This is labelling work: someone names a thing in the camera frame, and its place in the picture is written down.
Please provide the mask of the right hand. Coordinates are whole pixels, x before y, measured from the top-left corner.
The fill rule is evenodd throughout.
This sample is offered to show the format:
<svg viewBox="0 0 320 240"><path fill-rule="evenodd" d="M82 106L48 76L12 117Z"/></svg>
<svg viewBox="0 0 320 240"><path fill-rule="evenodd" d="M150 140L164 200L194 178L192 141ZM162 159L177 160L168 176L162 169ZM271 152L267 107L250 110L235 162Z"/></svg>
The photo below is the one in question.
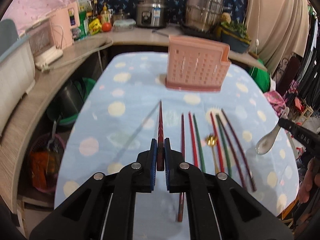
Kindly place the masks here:
<svg viewBox="0 0 320 240"><path fill-rule="evenodd" d="M308 169L305 174L304 180L300 184L298 199L300 203L306 203L310 197L310 191L313 185L319 187L319 173L314 174L313 170L316 166L316 159L312 158L308 163Z"/></svg>

